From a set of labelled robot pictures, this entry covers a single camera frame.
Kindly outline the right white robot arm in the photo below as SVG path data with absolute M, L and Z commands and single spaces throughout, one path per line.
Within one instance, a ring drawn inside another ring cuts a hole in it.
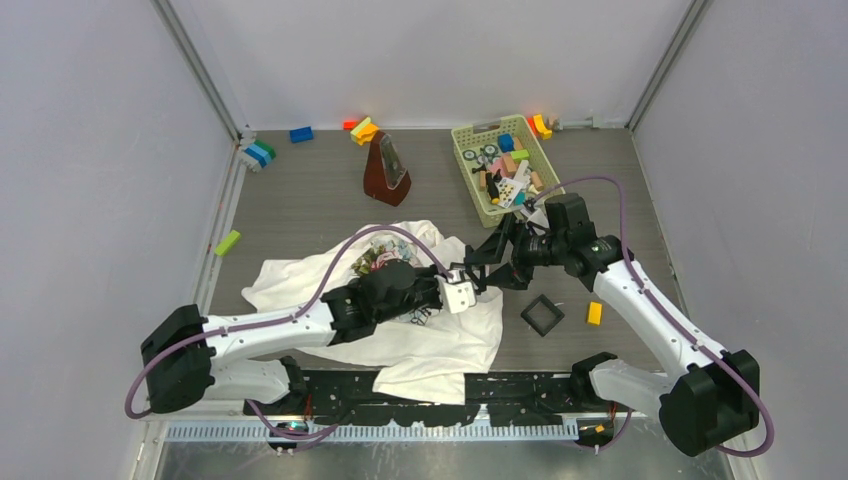
M 505 216 L 463 263 L 479 289 L 524 290 L 538 267 L 561 267 L 611 306 L 662 366 L 635 368 L 601 352 L 570 372 L 574 403 L 596 410 L 615 402 L 649 415 L 682 453 L 694 457 L 758 427 L 760 367 L 745 350 L 730 352 L 697 328 L 648 278 L 614 235 L 600 236 L 582 197 L 557 195 L 543 206 L 540 232 Z

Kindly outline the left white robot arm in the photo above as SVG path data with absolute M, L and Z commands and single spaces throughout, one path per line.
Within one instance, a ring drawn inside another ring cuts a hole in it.
M 436 266 L 390 260 L 282 310 L 204 316 L 195 304 L 181 306 L 140 345 L 148 410 L 170 414 L 201 400 L 251 400 L 296 413 L 307 398 L 296 363 L 267 362 L 265 356 L 352 343 L 418 310 L 463 313 L 478 295 L 476 279 L 458 264 L 442 273 Z

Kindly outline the white floral t-shirt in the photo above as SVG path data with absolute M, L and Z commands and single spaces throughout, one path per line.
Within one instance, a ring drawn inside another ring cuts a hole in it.
M 303 259 L 268 259 L 242 297 L 261 313 L 306 302 L 320 281 L 328 289 L 343 286 L 390 259 L 414 266 L 458 262 L 465 243 L 446 237 L 429 220 L 403 221 L 392 230 L 374 225 L 332 249 Z M 304 347 L 302 353 L 343 364 L 376 367 L 378 385 L 391 393 L 452 392 L 466 373 L 487 373 L 503 333 L 503 295 L 488 289 L 465 312 L 419 310 L 378 325 L 374 333 L 351 343 Z

